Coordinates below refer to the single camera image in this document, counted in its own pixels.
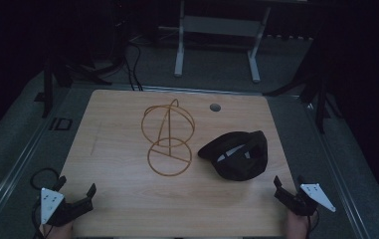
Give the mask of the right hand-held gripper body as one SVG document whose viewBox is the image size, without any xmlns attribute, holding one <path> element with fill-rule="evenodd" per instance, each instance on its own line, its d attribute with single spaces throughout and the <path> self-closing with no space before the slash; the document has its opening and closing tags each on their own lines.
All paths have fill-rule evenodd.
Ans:
<svg viewBox="0 0 379 239">
<path fill-rule="evenodd" d="M 312 216 L 318 205 L 331 212 L 336 211 L 336 207 L 329 200 L 319 183 L 301 185 L 300 191 L 296 195 L 283 189 L 282 193 L 275 193 L 275 198 L 299 216 Z"/>
</svg>

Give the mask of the person's left hand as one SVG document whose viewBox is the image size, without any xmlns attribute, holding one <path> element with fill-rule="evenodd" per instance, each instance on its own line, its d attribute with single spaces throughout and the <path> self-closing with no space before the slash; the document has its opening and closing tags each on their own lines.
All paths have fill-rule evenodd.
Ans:
<svg viewBox="0 0 379 239">
<path fill-rule="evenodd" d="M 44 239 L 73 239 L 73 228 L 74 222 L 69 222 L 60 227 L 42 224 L 40 231 Z"/>
</svg>

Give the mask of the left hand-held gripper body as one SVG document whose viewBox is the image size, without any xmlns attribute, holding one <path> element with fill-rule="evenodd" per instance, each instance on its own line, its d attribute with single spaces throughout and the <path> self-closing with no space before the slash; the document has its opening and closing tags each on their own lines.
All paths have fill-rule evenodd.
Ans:
<svg viewBox="0 0 379 239">
<path fill-rule="evenodd" d="M 62 193 L 48 188 L 41 189 L 40 202 L 41 223 L 57 227 L 72 222 L 94 209 L 92 201 L 86 200 L 86 197 L 68 203 Z"/>
</svg>

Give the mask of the black cap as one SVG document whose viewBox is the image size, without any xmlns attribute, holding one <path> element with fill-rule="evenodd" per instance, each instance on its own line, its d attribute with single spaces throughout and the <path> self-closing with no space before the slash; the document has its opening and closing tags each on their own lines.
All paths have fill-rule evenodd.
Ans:
<svg viewBox="0 0 379 239">
<path fill-rule="evenodd" d="M 227 180 L 247 181 L 262 174 L 268 165 L 268 141 L 261 130 L 231 131 L 198 150 Z"/>
</svg>

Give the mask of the person's right hand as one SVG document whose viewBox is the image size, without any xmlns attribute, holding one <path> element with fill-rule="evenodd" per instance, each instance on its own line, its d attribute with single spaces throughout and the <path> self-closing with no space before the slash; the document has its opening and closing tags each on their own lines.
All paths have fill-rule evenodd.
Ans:
<svg viewBox="0 0 379 239">
<path fill-rule="evenodd" d="M 284 224 L 286 239 L 306 239 L 317 221 L 317 212 L 312 216 L 299 216 L 288 210 Z"/>
</svg>

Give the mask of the white metal desk frame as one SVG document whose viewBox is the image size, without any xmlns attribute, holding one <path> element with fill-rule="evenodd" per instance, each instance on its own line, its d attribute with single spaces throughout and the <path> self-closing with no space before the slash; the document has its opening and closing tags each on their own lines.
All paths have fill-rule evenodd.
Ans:
<svg viewBox="0 0 379 239">
<path fill-rule="evenodd" d="M 252 81 L 261 81 L 260 71 L 257 64 L 257 52 L 264 37 L 272 8 L 267 7 L 261 21 L 236 20 L 225 18 L 201 17 L 185 14 L 185 0 L 180 0 L 178 48 L 175 60 L 174 76 L 181 77 L 184 65 L 184 34 L 203 33 L 215 35 L 228 35 L 238 37 L 252 37 L 255 39 L 253 47 L 247 51 Z"/>
</svg>

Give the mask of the black tripod stand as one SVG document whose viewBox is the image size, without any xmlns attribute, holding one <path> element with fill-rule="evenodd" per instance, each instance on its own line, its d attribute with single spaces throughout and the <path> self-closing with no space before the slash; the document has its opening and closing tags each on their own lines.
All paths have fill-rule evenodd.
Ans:
<svg viewBox="0 0 379 239">
<path fill-rule="evenodd" d="M 303 104 L 310 105 L 316 100 L 315 120 L 314 123 L 320 133 L 324 133 L 323 120 L 325 117 L 325 106 L 329 105 L 340 117 L 340 113 L 334 108 L 334 105 L 328 100 L 328 86 L 330 74 L 327 71 L 314 72 L 313 70 L 298 69 L 294 74 L 292 81 L 276 90 L 264 93 L 266 97 L 276 97 L 300 85 L 304 85 L 299 95 Z"/>
<path fill-rule="evenodd" d="M 100 76 L 112 73 L 114 70 L 118 70 L 120 66 L 120 62 L 114 61 L 110 66 L 90 71 L 65 55 L 61 55 L 58 52 L 51 53 L 44 67 L 44 90 L 35 97 L 36 102 L 42 102 L 44 104 L 42 118 L 44 119 L 49 115 L 54 105 L 53 78 L 56 78 L 61 87 L 68 88 L 73 82 L 69 74 L 69 70 L 72 70 L 77 72 L 84 79 L 94 82 L 95 84 L 109 86 L 111 82 L 103 80 Z"/>
</svg>

